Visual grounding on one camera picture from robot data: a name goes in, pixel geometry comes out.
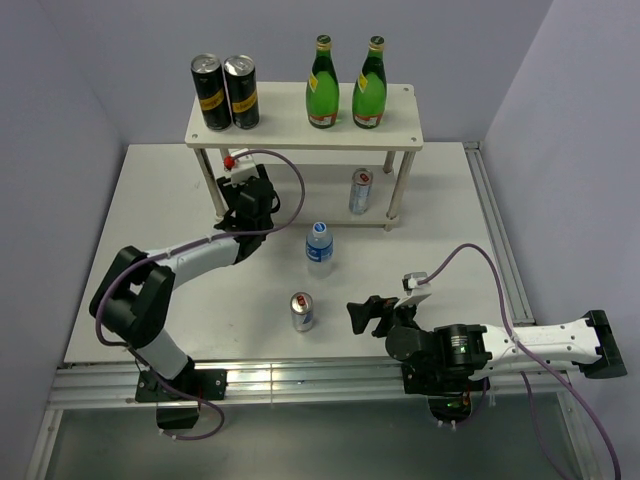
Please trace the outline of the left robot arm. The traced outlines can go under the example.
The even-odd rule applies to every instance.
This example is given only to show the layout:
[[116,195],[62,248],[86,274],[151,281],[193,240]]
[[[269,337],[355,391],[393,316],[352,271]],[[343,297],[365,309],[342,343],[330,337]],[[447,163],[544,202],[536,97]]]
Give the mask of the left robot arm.
[[133,246],[121,249],[89,306],[100,341],[106,341],[103,329],[119,337],[160,376],[159,388],[172,399],[199,388],[193,359],[165,329],[173,291],[213,269],[246,260],[274,227],[271,215],[280,208],[261,164],[238,183],[222,177],[217,184],[231,206],[214,226],[212,238],[173,247],[164,258]]

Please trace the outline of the green glass bottle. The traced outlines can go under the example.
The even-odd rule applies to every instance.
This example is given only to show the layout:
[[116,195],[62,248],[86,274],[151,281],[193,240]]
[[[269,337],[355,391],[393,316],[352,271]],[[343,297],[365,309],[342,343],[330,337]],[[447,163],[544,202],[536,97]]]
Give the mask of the green glass bottle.
[[316,38],[316,55],[306,86],[306,113],[309,123],[318,129],[332,127],[339,111],[340,89],[331,57],[331,37]]
[[385,39],[375,35],[355,82],[352,95],[352,118],[363,129],[376,128],[384,115],[387,100],[387,80],[383,53]]

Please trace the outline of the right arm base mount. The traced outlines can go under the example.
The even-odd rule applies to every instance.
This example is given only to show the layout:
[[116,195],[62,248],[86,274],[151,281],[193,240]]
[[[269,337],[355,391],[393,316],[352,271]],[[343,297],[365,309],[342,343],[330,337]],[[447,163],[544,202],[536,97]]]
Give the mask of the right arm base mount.
[[481,410],[490,389],[488,378],[482,380],[444,379],[426,371],[401,365],[404,392],[427,399],[429,413],[438,428],[453,431],[468,424]]

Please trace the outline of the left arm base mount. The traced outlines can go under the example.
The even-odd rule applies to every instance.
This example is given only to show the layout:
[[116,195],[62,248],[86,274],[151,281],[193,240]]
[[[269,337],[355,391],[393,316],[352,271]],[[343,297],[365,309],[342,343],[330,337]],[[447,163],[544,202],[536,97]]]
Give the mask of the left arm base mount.
[[[174,380],[147,370],[139,373],[134,401],[156,405],[156,425],[162,434],[181,441],[204,440],[224,426],[225,414],[216,401],[224,399],[226,387],[225,369],[190,369]],[[206,433],[190,433],[207,409],[217,415],[218,424]]]

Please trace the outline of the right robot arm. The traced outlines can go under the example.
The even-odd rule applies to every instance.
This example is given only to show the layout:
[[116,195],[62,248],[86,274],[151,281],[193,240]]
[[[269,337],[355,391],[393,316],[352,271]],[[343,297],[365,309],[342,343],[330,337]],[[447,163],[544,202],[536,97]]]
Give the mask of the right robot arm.
[[385,349],[401,364],[404,392],[424,396],[453,396],[489,388],[494,376],[519,372],[578,370],[588,379],[627,374],[606,313],[592,310],[572,322],[551,326],[506,329],[486,324],[453,324],[431,331],[414,320],[426,294],[404,298],[369,297],[349,302],[353,333],[369,322],[385,340]]

